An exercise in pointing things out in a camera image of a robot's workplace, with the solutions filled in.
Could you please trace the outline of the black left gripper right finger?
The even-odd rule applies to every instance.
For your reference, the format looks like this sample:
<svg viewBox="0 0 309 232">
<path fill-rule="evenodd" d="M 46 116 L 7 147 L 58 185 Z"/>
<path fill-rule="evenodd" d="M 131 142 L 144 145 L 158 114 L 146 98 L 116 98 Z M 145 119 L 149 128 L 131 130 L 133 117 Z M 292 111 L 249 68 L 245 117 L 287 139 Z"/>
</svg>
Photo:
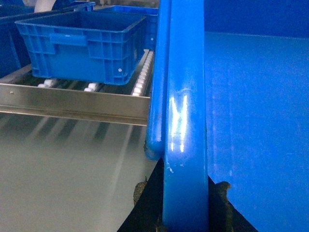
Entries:
<svg viewBox="0 0 309 232">
<path fill-rule="evenodd" d="M 227 194 L 231 188 L 227 181 L 214 183 L 208 178 L 210 232 L 253 231 L 253 225 L 230 203 Z"/>
</svg>

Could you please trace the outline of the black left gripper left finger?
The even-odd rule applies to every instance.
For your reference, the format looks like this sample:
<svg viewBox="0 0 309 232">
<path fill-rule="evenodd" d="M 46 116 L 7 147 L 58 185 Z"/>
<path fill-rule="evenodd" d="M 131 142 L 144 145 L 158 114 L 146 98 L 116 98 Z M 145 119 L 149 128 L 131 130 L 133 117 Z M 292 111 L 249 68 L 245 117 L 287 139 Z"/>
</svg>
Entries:
<svg viewBox="0 0 309 232">
<path fill-rule="evenodd" d="M 164 162 L 156 163 L 148 182 L 119 232 L 162 232 Z"/>
</svg>

